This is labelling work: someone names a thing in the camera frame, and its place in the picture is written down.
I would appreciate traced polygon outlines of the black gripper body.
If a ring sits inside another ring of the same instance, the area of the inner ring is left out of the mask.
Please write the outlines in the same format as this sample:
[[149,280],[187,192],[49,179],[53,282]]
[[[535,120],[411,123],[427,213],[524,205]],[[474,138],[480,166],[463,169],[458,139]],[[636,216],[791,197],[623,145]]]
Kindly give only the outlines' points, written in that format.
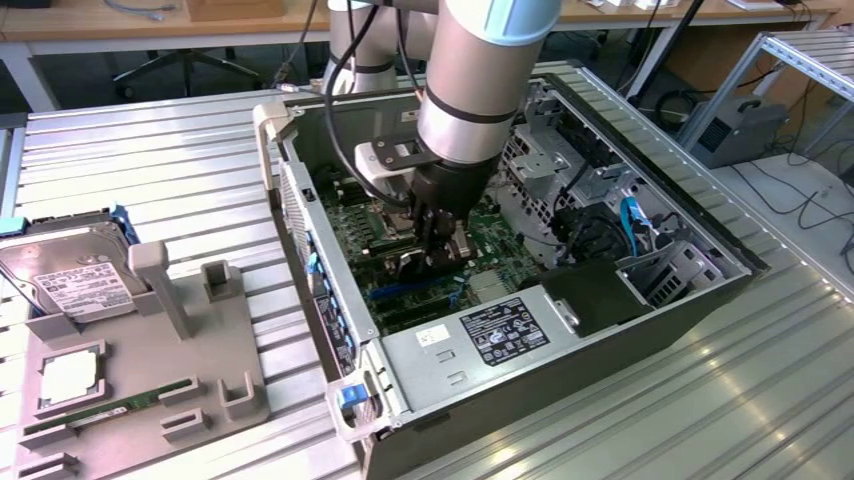
[[494,160],[468,166],[444,161],[418,166],[410,185],[414,219],[424,222],[430,213],[447,213],[467,222],[494,172]]

